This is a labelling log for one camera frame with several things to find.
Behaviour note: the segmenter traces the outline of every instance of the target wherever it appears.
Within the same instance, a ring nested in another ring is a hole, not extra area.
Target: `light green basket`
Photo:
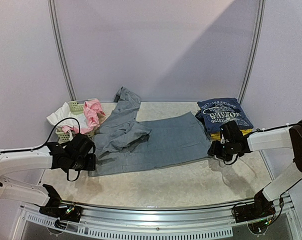
[[[90,101],[90,100],[93,100],[93,99],[88,99],[88,100],[83,100],[83,101],[69,101],[68,105],[70,107],[71,113],[74,115],[82,114],[85,101]],[[57,136],[59,138],[59,143],[63,143],[63,142],[66,143],[69,141],[70,135],[68,133],[64,133],[62,131],[62,129],[57,128],[55,133],[57,134]],[[86,135],[90,139],[92,139],[95,135],[95,129],[93,129],[92,131],[90,131],[84,135]]]

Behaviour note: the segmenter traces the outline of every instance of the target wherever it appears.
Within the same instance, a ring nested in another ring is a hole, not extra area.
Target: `gray long-sleeve shirt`
[[[189,112],[169,119],[137,122],[140,98],[126,88],[94,137],[96,170],[89,176],[151,170],[207,157],[210,142],[204,127]]]

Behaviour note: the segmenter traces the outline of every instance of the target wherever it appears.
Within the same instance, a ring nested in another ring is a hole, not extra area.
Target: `navy blue t-shirt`
[[[236,98],[213,98],[197,104],[201,110],[196,118],[205,125],[209,134],[219,133],[220,126],[232,120],[241,130],[253,128]]]

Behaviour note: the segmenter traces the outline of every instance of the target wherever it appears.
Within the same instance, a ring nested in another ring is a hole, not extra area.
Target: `white robotic arm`
[[[253,205],[235,207],[234,217],[237,222],[243,222],[275,212],[273,201],[302,179],[302,120],[296,124],[257,130],[244,136],[235,121],[222,125],[220,129],[222,140],[213,141],[208,154],[222,159],[226,165],[235,163],[238,157],[253,151],[293,149],[293,162],[254,196]]]
[[[61,208],[61,198],[52,186],[33,185],[5,175],[30,169],[61,168],[69,180],[69,170],[78,171],[78,176],[80,171],[95,170],[96,157],[93,153],[89,153],[92,149],[95,151],[94,143],[80,133],[64,145],[47,142],[33,148],[0,149],[0,199],[8,198],[36,204],[41,207],[42,214],[78,222],[82,212],[81,207],[71,205]],[[66,210],[74,208],[76,208],[74,214],[66,214]]]

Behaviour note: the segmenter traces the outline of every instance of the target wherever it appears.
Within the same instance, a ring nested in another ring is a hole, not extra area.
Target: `white wall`
[[[258,0],[58,0],[77,98],[143,101],[237,97]]]
[[[47,1],[0,0],[0,148],[44,142],[46,116],[67,101]],[[13,176],[36,182],[40,174]],[[0,200],[0,240],[10,239],[19,205]]]
[[[262,32],[243,108],[255,127],[302,119],[302,0],[266,1]],[[291,151],[266,151],[275,176]],[[302,226],[302,181],[291,191]]]

